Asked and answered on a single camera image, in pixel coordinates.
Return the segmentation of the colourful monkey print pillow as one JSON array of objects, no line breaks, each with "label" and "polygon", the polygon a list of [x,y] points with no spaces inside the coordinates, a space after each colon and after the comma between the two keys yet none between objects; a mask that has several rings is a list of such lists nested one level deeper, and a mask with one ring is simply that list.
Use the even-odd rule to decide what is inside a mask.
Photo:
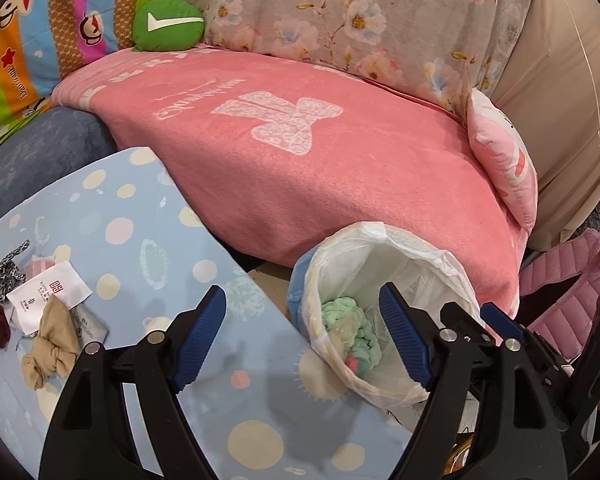
[{"label": "colourful monkey print pillow", "polygon": [[148,0],[5,0],[0,7],[0,145],[50,108],[78,68],[132,46]]}]

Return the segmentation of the grey floral pillow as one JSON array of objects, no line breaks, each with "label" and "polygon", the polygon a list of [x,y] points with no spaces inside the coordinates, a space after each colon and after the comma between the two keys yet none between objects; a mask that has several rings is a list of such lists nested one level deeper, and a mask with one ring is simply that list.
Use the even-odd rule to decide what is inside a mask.
[{"label": "grey floral pillow", "polygon": [[491,92],[532,0],[186,0],[212,46],[320,64],[460,116]]}]

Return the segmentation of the green round cushion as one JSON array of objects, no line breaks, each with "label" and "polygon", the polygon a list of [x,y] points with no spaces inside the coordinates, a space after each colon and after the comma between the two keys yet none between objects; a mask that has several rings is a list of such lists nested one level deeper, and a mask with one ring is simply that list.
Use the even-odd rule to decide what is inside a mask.
[{"label": "green round cushion", "polygon": [[137,51],[185,51],[201,42],[204,14],[185,0],[149,0],[135,13],[132,39]]}]

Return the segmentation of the bin with white liner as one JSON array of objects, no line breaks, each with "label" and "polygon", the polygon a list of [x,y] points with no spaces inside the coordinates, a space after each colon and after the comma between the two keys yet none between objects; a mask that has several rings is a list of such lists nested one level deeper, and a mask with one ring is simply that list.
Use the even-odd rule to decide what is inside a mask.
[{"label": "bin with white liner", "polygon": [[[325,238],[294,265],[287,304],[294,326],[344,385],[413,431],[428,392],[407,374],[379,311],[379,293],[391,282],[407,304],[441,326],[441,310],[456,302],[473,318],[479,306],[469,278],[452,252],[382,222],[358,222]],[[327,333],[322,305],[353,299],[378,338],[379,364],[359,378],[344,364],[344,351]]]}]

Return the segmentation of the beige curtain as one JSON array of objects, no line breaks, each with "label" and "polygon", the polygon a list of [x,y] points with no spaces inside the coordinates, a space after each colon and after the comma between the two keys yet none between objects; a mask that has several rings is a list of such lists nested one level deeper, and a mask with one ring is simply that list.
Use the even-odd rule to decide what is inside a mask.
[{"label": "beige curtain", "polygon": [[539,180],[528,245],[562,243],[600,202],[600,4],[532,0],[492,94],[527,145]]}]

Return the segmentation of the light blue planet tablecloth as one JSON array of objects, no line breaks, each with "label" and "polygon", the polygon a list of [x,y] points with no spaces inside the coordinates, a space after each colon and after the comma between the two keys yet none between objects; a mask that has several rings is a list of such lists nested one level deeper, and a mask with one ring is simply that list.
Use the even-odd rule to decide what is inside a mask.
[{"label": "light blue planet tablecloth", "polygon": [[149,148],[130,148],[18,200],[0,218],[0,258],[21,244],[69,261],[110,348],[196,307],[210,286],[227,312],[178,397],[222,479],[385,479],[408,432],[348,390],[212,237]]}]

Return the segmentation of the grey plastic packet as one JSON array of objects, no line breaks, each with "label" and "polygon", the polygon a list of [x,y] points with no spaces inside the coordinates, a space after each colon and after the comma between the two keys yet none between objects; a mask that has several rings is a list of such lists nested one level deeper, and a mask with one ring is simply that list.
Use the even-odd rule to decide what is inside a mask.
[{"label": "grey plastic packet", "polygon": [[69,314],[81,348],[93,341],[105,342],[108,327],[85,304],[73,307]]}]

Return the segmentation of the watermelon coin pouch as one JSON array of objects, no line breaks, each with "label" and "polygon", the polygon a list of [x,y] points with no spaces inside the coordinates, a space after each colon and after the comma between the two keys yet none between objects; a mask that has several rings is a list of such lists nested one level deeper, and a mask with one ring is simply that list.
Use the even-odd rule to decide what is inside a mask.
[{"label": "watermelon coin pouch", "polygon": [[347,368],[352,370],[355,375],[359,375],[363,371],[363,362],[356,356],[352,356],[352,354],[349,354],[346,357],[344,364],[346,364]]}]

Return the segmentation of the white paper tag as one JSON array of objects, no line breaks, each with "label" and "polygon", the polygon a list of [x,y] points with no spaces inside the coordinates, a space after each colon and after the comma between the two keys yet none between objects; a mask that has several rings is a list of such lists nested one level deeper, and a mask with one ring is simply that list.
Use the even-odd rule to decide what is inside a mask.
[{"label": "white paper tag", "polygon": [[51,266],[7,294],[14,307],[20,330],[29,336],[40,326],[48,300],[58,298],[70,310],[91,296],[69,260]]}]

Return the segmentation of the black white patterned hairband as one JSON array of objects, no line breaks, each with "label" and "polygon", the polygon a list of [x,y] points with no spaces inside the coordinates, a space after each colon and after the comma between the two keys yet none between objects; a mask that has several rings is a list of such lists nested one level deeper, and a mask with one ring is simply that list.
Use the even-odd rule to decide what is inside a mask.
[{"label": "black white patterned hairband", "polygon": [[26,280],[24,274],[16,265],[14,259],[25,252],[30,246],[30,240],[25,240],[17,248],[0,260],[0,304],[4,304],[7,295]]}]

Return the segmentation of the mint green chunky knit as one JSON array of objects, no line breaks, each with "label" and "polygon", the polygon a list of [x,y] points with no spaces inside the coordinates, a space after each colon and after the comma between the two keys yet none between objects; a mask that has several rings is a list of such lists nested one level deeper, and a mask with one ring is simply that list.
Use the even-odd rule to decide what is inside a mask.
[{"label": "mint green chunky knit", "polygon": [[322,304],[322,319],[329,339],[343,360],[349,354],[363,362],[364,378],[382,357],[379,340],[365,311],[350,297],[339,297]]}]

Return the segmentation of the beige stocking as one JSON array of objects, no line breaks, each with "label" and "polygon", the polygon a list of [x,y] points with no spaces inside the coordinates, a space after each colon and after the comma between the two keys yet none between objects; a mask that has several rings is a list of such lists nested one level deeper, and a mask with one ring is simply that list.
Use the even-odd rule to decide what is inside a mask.
[{"label": "beige stocking", "polygon": [[57,296],[50,296],[31,350],[21,360],[24,382],[30,389],[38,390],[52,376],[67,378],[80,353],[70,311]]}]

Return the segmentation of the pink white wrapper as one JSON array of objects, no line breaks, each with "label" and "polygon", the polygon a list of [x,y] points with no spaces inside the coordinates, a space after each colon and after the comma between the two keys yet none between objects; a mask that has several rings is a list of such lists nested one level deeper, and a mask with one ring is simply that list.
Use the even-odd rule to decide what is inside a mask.
[{"label": "pink white wrapper", "polygon": [[29,278],[33,278],[47,269],[55,265],[54,257],[38,257],[32,256],[26,265],[26,274]]}]

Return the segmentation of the pink quilted jacket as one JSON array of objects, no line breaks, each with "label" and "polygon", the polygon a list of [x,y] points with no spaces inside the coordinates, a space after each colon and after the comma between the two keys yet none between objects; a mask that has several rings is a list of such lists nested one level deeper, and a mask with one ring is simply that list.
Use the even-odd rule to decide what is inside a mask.
[{"label": "pink quilted jacket", "polygon": [[580,356],[600,296],[600,232],[585,230],[534,259],[519,275],[516,321],[565,360]]}]

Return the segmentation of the small pink cushion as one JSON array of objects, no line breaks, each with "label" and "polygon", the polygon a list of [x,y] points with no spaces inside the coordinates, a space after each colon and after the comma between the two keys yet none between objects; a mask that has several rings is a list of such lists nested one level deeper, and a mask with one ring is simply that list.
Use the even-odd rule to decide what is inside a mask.
[{"label": "small pink cushion", "polygon": [[480,90],[467,102],[471,151],[517,223],[530,233],[538,215],[538,176],[524,141],[508,117]]}]

